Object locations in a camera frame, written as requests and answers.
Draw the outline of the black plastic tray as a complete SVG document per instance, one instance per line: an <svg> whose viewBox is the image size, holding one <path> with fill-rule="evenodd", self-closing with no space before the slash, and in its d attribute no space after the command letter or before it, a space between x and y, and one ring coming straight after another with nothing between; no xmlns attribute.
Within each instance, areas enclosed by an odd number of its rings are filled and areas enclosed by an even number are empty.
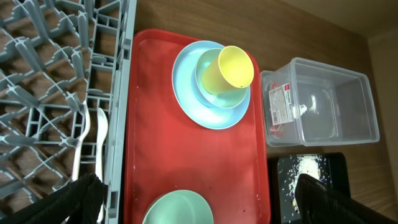
<svg viewBox="0 0 398 224"><path fill-rule="evenodd" d="M340 152L327 154L291 154L268 160L271 191L271 222L300 223L295 198L300 174L308 174L327 186L350 196L348 169Z"/></svg>

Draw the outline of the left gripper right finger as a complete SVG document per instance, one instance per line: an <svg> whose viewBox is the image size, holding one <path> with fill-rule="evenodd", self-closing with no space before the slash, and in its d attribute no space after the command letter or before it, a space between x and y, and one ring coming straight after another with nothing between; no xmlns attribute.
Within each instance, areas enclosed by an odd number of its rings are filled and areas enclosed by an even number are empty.
<svg viewBox="0 0 398 224"><path fill-rule="evenodd" d="M295 198L302 223L397 224L396 221L326 186L308 174L299 175Z"/></svg>

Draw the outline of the red plastic tray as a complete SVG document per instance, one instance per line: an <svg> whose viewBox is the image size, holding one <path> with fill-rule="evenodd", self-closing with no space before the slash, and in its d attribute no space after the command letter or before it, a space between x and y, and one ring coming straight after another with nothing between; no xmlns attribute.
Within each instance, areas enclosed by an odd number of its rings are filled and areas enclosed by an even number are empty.
<svg viewBox="0 0 398 224"><path fill-rule="evenodd" d="M150 204L187 189L206 199L215 223L269 223L261 76L240 122L211 130L192 121L172 89L178 53L194 41L160 29L134 36L124 160L124 223L141 223Z"/></svg>

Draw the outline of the green bowl with rice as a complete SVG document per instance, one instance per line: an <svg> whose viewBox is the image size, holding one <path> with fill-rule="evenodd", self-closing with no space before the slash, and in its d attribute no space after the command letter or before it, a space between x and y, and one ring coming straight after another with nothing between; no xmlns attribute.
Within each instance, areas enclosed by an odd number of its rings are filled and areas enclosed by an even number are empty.
<svg viewBox="0 0 398 224"><path fill-rule="evenodd" d="M156 198L142 224L214 224L209 203L191 190L175 190Z"/></svg>

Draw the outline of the light blue bowl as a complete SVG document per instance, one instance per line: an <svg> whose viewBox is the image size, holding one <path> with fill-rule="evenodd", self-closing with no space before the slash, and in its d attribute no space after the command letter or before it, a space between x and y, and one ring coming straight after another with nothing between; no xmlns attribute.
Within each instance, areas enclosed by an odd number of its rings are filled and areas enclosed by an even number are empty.
<svg viewBox="0 0 398 224"><path fill-rule="evenodd" d="M204 71L220 52L221 48L213 48L206 50L200 55L192 72L191 81L193 94L200 103L208 108L232 109L239 107L244 101L250 98L249 87L213 95L207 92L202 85L202 76Z"/></svg>

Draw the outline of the white plastic fork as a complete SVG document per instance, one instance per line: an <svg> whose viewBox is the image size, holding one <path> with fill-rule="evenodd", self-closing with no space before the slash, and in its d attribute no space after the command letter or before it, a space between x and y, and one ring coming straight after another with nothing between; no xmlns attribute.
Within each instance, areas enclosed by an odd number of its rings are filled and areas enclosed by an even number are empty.
<svg viewBox="0 0 398 224"><path fill-rule="evenodd" d="M90 131L90 127L91 127L90 113L88 110L88 105L87 105L86 100L83 102L83 110L84 110L85 128L84 128L82 134L79 136L77 145L75 148L75 155L74 155L72 175L71 175L72 182L78 180L79 170L80 170L81 148L83 145L83 141L86 138L86 136L88 135L88 133Z"/></svg>

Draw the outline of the pile of white rice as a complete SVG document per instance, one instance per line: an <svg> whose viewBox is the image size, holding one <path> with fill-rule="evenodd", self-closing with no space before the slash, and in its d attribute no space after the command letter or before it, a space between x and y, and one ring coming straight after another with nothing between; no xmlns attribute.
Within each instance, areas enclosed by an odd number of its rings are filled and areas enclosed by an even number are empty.
<svg viewBox="0 0 398 224"><path fill-rule="evenodd" d="M328 160L317 154L281 157L277 163L281 205L286 205L288 214L299 215L295 189L300 174L308 174L320 182L331 186Z"/></svg>

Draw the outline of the clear plastic bin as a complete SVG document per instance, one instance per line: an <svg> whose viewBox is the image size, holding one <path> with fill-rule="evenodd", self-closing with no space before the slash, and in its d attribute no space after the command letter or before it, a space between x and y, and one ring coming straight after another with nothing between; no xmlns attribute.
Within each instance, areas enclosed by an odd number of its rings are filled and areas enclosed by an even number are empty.
<svg viewBox="0 0 398 224"><path fill-rule="evenodd" d="M269 89L272 82L290 85L292 121L284 135L270 135ZM266 142L272 147L337 146L380 140L368 77L363 73L304 58L293 58L276 71L261 73ZM300 113L300 105L307 111Z"/></svg>

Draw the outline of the yellow plastic cup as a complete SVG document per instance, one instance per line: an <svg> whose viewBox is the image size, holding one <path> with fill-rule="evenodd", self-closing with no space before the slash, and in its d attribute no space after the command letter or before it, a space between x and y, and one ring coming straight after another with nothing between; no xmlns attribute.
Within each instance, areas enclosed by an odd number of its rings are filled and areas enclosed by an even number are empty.
<svg viewBox="0 0 398 224"><path fill-rule="evenodd" d="M213 95L248 87L254 79L254 65L241 48L226 46L202 75L204 89Z"/></svg>

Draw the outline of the grey dishwasher rack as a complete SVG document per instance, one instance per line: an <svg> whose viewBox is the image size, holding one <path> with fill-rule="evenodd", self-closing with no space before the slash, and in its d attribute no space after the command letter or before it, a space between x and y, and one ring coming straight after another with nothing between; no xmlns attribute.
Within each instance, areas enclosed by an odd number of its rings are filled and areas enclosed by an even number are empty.
<svg viewBox="0 0 398 224"><path fill-rule="evenodd" d="M97 109L103 144L104 223L123 219L123 155L135 1L1 2L1 217L71 181L96 163Z"/></svg>

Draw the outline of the light blue plate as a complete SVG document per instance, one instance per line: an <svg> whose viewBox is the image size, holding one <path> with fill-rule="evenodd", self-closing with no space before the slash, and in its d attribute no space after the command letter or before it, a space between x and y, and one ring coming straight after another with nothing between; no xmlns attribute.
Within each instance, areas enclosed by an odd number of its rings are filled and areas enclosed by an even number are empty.
<svg viewBox="0 0 398 224"><path fill-rule="evenodd" d="M226 129L238 123L249 107L251 98L239 107L232 109L208 108L200 103L193 94L192 72L202 53L224 46L209 40L200 40L184 47L174 61L172 69L172 87L175 97L184 113L197 124L208 129Z"/></svg>

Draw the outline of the white napkin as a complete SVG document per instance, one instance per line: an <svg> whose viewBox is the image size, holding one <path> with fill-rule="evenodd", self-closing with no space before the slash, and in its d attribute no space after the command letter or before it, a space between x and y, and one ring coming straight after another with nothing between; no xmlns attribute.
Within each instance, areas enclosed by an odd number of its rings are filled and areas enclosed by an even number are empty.
<svg viewBox="0 0 398 224"><path fill-rule="evenodd" d="M307 107L305 105L300 105L300 113L303 114L307 111Z"/></svg>

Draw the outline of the white plastic spoon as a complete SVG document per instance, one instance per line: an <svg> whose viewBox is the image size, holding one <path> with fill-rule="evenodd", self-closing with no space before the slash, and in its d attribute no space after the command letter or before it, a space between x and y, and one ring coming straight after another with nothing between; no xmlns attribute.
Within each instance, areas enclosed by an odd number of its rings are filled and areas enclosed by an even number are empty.
<svg viewBox="0 0 398 224"><path fill-rule="evenodd" d="M108 119L105 112L97 109L96 163L95 174L103 181L103 144L108 133Z"/></svg>

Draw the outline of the red strawberry candy wrapper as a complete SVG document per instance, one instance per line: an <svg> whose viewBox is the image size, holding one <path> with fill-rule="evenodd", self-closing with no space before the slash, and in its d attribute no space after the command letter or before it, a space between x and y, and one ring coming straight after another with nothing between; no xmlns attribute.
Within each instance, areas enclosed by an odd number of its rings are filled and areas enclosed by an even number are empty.
<svg viewBox="0 0 398 224"><path fill-rule="evenodd" d="M275 138L281 138L284 126L292 121L290 85L272 82L268 94L272 121L269 133Z"/></svg>

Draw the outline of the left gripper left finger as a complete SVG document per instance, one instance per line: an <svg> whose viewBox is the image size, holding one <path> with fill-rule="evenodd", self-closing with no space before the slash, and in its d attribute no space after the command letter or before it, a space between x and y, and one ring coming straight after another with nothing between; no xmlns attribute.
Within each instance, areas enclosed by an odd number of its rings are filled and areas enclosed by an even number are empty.
<svg viewBox="0 0 398 224"><path fill-rule="evenodd" d="M96 223L104 191L104 183L95 174L84 174L62 189L3 218L1 224Z"/></svg>

